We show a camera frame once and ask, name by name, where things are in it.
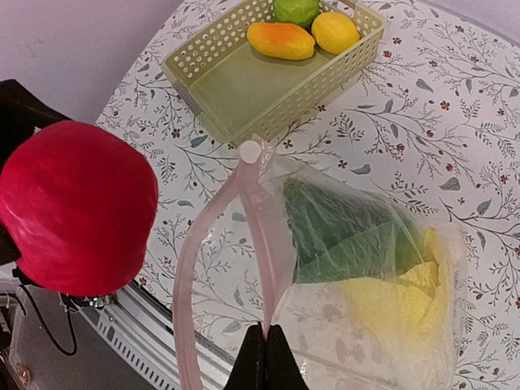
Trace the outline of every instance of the orange mango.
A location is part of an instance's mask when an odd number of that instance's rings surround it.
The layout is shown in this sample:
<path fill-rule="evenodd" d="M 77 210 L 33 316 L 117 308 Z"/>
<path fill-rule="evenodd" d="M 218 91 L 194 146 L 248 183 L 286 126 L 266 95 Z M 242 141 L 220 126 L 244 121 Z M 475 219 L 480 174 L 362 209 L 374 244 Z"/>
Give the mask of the orange mango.
<path fill-rule="evenodd" d="M 306 30 L 290 23 L 253 23 L 247 39 L 257 52 L 274 59 L 309 59 L 316 45 Z"/>

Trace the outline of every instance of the table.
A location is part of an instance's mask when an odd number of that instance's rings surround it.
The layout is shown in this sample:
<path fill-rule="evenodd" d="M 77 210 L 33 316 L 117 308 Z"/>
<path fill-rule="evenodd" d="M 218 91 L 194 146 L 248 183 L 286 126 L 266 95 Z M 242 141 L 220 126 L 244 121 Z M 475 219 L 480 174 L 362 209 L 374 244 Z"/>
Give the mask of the table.
<path fill-rule="evenodd" d="M 236 151 L 206 134 L 159 65 L 236 3 L 185 0 L 97 122 L 143 153 L 159 178 L 160 208 L 137 278 L 168 307 L 186 232 Z M 453 388 L 520 388 L 520 50 L 413 0 L 368 3 L 388 20 L 378 58 L 293 123 L 275 140 L 278 151 L 417 215 L 463 225 L 468 295 L 459 302 L 466 321 Z M 214 247 L 229 260 L 200 260 L 193 295 L 197 330 L 232 356 L 262 317 L 237 207 L 223 216 L 230 228 Z"/>

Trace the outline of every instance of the green lime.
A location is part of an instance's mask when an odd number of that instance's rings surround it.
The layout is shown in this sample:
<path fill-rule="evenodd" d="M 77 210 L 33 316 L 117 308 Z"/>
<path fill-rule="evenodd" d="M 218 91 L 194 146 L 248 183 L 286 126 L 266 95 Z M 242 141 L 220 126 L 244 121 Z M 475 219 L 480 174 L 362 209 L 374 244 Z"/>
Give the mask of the green lime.
<path fill-rule="evenodd" d="M 275 0 L 275 17 L 280 23 L 309 29 L 318 14 L 319 0 Z"/>

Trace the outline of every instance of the clear plastic bag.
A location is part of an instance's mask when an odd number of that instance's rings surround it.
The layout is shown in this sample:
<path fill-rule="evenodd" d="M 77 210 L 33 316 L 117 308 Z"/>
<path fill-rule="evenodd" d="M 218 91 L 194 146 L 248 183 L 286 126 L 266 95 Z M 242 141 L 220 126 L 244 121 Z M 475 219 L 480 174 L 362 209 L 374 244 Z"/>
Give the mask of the clear plastic bag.
<path fill-rule="evenodd" d="M 202 389 L 191 301 L 197 256 L 238 199 L 262 283 L 264 331 L 284 329 L 311 390 L 449 388 L 466 280 L 457 228 L 250 142 L 181 251 L 173 311 L 183 387 Z"/>

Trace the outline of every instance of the yellow-green basket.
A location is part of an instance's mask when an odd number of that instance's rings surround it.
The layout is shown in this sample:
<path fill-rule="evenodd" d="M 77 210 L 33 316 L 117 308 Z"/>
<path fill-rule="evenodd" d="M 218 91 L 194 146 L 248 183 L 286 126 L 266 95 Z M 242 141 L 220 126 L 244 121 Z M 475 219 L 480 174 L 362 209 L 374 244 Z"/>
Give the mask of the yellow-green basket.
<path fill-rule="evenodd" d="M 371 63 L 384 18 L 362 4 L 347 15 L 362 39 L 342 54 L 317 47 L 313 58 L 262 56 L 246 39 L 254 22 L 275 22 L 273 0 L 245 0 L 205 27 L 162 64 L 188 107 L 217 141 L 239 145 L 257 134 L 271 140 L 313 105 Z M 320 2 L 322 12 L 337 11 Z"/>

